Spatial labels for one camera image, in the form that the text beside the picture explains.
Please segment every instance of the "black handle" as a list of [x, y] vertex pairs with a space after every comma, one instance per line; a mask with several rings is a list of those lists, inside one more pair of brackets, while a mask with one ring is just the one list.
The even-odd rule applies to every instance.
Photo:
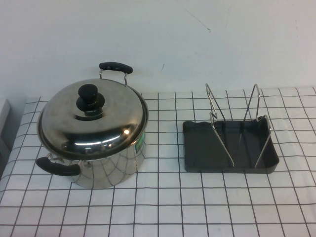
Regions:
[[36, 160], [36, 164], [42, 170], [48, 173], [56, 174], [60, 176], [76, 176], [81, 173], [80, 166], [78, 164], [62, 165], [51, 162], [48, 157], [41, 157]]
[[114, 62], [100, 63], [99, 67], [103, 71], [111, 70], [111, 71], [124, 72], [127, 74], [131, 74], [133, 72], [133, 68], [123, 63], [114, 63]]
[[76, 101], [76, 105], [87, 117], [102, 113], [105, 99], [103, 95], [98, 93], [98, 88], [95, 85], [82, 85], [78, 90], [78, 95], [79, 98]]

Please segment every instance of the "countertop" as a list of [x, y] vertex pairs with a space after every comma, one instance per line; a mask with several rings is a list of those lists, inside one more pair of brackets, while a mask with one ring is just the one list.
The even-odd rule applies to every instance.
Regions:
[[[214, 92], [226, 119], [243, 119], [250, 93]], [[0, 180], [0, 236], [316, 236], [316, 91], [261, 94], [259, 115], [270, 118], [280, 159], [274, 173], [187, 173], [182, 123], [209, 121], [206, 93], [143, 93], [150, 110], [145, 161], [104, 190], [83, 189], [35, 165], [48, 153], [36, 122], [49, 98], [29, 98]]]

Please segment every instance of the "black plastic tray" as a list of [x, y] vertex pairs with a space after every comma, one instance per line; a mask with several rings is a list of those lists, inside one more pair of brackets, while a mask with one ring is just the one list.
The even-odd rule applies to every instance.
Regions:
[[[266, 124], [262, 126], [258, 123], [255, 119], [214, 122], [218, 135], [235, 163], [233, 166], [211, 123], [185, 121], [185, 170], [209, 173], [272, 173], [279, 163], [279, 158], [271, 138], [264, 147], [269, 131]], [[267, 120], [262, 118], [260, 123], [267, 123]]]

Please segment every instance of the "white wall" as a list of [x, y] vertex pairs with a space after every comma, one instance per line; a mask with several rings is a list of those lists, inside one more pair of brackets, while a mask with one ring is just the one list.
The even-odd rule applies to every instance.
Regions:
[[106, 61], [132, 66], [129, 84], [142, 92], [315, 85], [315, 9], [315, 0], [4, 0], [0, 94], [51, 95], [97, 78]]

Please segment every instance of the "pot lid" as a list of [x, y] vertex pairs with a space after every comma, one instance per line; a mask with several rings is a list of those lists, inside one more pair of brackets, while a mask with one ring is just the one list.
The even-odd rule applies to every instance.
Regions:
[[47, 149], [64, 158], [104, 158], [134, 142], [144, 114], [140, 97], [129, 86], [88, 79], [65, 87], [46, 104], [38, 134]]

